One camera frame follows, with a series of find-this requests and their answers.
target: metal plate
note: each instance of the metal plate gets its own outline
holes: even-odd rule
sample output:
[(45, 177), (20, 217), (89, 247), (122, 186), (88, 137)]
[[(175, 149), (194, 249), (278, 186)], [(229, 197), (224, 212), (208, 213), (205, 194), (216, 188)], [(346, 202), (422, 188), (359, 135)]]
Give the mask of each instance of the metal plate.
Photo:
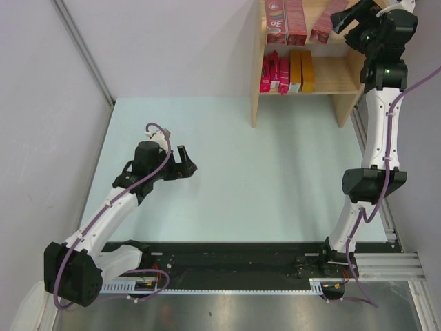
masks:
[[(407, 283), (367, 283), (380, 305), (326, 304), (316, 296), (160, 295), (115, 299), (58, 315), (54, 330), (422, 330)], [(359, 295), (354, 284), (347, 295)]]

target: yellow box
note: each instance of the yellow box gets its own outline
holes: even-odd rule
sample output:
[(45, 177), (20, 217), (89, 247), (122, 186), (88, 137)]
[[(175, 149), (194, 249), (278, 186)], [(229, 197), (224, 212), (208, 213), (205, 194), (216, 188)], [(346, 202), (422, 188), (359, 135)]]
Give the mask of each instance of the yellow box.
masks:
[(292, 50), (289, 53), (289, 90), (288, 92), (297, 93), (302, 85), (302, 57), (299, 50)]
[(316, 83), (312, 54), (310, 50), (302, 50), (300, 52), (302, 58), (302, 92), (311, 93), (314, 91)]

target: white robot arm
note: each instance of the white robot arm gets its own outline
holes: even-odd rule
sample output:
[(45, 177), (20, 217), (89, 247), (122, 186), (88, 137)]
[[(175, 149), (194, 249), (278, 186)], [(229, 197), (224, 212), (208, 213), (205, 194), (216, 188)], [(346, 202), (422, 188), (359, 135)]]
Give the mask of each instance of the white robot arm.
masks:
[(407, 67), (400, 57), (416, 31), (414, 6), (414, 0), (402, 0), (381, 10), (373, 0), (362, 0), (331, 16), (337, 33), (358, 21), (345, 39), (366, 56), (360, 81), (365, 85), (369, 122), (361, 168), (347, 170), (343, 176), (347, 196), (337, 226), (326, 241), (325, 264), (349, 264), (347, 255), (354, 252), (364, 223), (358, 222), (359, 215), (364, 212), (369, 217), (366, 223), (370, 222), (382, 199), (407, 180), (397, 155), (399, 96), (407, 86)]
[(167, 130), (147, 133), (115, 179), (107, 199), (91, 219), (63, 244), (51, 243), (44, 252), (45, 290), (82, 306), (90, 305), (104, 283), (138, 267), (151, 268), (149, 246), (127, 241), (117, 250), (101, 252), (121, 222), (153, 190), (158, 180), (191, 177), (197, 170), (184, 146), (176, 163)]

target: red box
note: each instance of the red box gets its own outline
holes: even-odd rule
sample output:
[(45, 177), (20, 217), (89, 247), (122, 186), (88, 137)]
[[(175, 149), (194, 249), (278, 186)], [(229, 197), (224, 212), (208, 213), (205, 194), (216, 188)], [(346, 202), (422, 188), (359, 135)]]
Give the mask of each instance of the red box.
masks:
[(308, 32), (302, 0), (285, 0), (285, 12), (288, 26), (287, 45), (304, 46)]
[(283, 0), (265, 0), (267, 12), (267, 44), (285, 44), (287, 27)]
[(263, 57), (262, 77), (260, 78), (260, 93), (269, 92), (271, 89), (271, 78), (269, 76), (268, 57)]
[(348, 3), (348, 0), (332, 0), (312, 28), (311, 37), (309, 39), (318, 41), (319, 43), (327, 43), (329, 35), (332, 32), (331, 15), (335, 12), (345, 10)]
[(289, 58), (280, 59), (280, 84), (278, 91), (281, 95), (287, 94), (289, 90)]
[(278, 54), (276, 51), (273, 51), (269, 56), (269, 78), (271, 81), (271, 89), (278, 90), (280, 69), (278, 67)]

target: light blue table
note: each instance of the light blue table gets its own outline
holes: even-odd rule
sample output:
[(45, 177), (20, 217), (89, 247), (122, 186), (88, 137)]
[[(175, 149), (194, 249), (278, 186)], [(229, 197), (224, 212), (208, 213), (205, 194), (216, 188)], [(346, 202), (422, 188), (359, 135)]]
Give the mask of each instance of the light blue table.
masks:
[[(83, 223), (153, 121), (172, 133), (173, 148), (186, 146), (198, 171), (155, 183), (111, 240), (324, 241), (344, 202), (342, 175), (362, 158), (351, 121), (339, 128), (324, 96), (262, 98), (256, 129), (249, 108), (242, 97), (118, 99)], [(360, 240), (386, 241), (379, 217)]]

